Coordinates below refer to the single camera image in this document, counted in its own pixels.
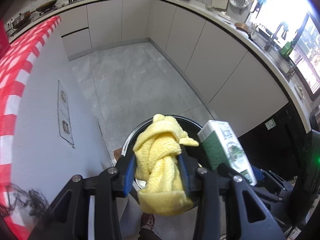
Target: metal strainer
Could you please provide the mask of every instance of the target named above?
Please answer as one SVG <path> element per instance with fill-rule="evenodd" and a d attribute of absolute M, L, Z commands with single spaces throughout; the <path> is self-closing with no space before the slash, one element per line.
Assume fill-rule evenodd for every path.
<path fill-rule="evenodd" d="M 248 0 L 229 0 L 231 5 L 240 9 L 240 14 L 242 14 L 242 9 L 246 8 L 249 4 Z"/>

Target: bolt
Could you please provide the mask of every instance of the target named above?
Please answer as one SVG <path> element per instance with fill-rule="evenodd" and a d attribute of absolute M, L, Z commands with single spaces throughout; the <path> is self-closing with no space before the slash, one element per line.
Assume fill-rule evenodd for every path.
<path fill-rule="evenodd" d="M 200 174 L 206 174 L 208 172 L 208 170 L 204 167 L 200 167 L 197 169 L 198 173 Z"/>
<path fill-rule="evenodd" d="M 108 169 L 108 173 L 110 173 L 110 174 L 115 174 L 117 172 L 118 172 L 118 170 L 117 170 L 116 167 L 111 167 L 111 168 Z"/>
<path fill-rule="evenodd" d="M 74 176 L 72 177 L 72 181 L 73 181 L 73 182 L 81 181 L 81 175 L 79 175 L 79 174 L 74 175 Z"/>
<path fill-rule="evenodd" d="M 242 177 L 239 176 L 239 175 L 236 175 L 236 176 L 233 176 L 233 180 L 238 183 L 238 182 L 241 182 L 242 181 Z"/>

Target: white cabinet door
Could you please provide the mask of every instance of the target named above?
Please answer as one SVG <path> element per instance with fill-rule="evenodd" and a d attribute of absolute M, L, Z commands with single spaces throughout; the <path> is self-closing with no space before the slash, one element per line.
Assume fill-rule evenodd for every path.
<path fill-rule="evenodd" d="M 60 35 L 78 31 L 88 27 L 87 6 L 83 5 L 59 14 L 61 17 Z"/>
<path fill-rule="evenodd" d="M 274 78 L 247 52 L 209 105 L 219 120 L 229 122 L 239 137 L 287 103 L 288 99 Z"/>
<path fill-rule="evenodd" d="M 92 47 L 121 41 L 123 0 L 106 0 L 87 5 Z"/>
<path fill-rule="evenodd" d="M 152 0 L 123 0 L 122 40 L 147 37 Z"/>
<path fill-rule="evenodd" d="M 176 6 L 160 0 L 152 1 L 150 38 L 163 50 L 167 46 Z"/>
<path fill-rule="evenodd" d="M 62 38 L 67 56 L 91 49 L 89 29 L 78 31 Z"/>
<path fill-rule="evenodd" d="M 184 72 L 202 32 L 205 19 L 177 7 L 174 15 L 166 54 Z"/>
<path fill-rule="evenodd" d="M 209 102 L 246 52 L 246 48 L 228 33 L 206 21 L 185 73 Z"/>

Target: shoe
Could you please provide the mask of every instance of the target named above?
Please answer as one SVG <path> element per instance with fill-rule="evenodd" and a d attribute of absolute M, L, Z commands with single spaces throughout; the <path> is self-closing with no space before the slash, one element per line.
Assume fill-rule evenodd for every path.
<path fill-rule="evenodd" d="M 153 214 L 147 214 L 143 212 L 141 216 L 140 229 L 145 228 L 152 231 L 154 225 L 155 225 L 155 216 Z"/>

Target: black pants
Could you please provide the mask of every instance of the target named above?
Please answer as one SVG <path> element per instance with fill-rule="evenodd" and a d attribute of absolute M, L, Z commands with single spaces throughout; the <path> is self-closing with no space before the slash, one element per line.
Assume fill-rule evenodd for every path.
<path fill-rule="evenodd" d="M 149 229 L 142 228 L 139 232 L 140 237 L 138 240 L 161 240 L 153 231 Z"/>

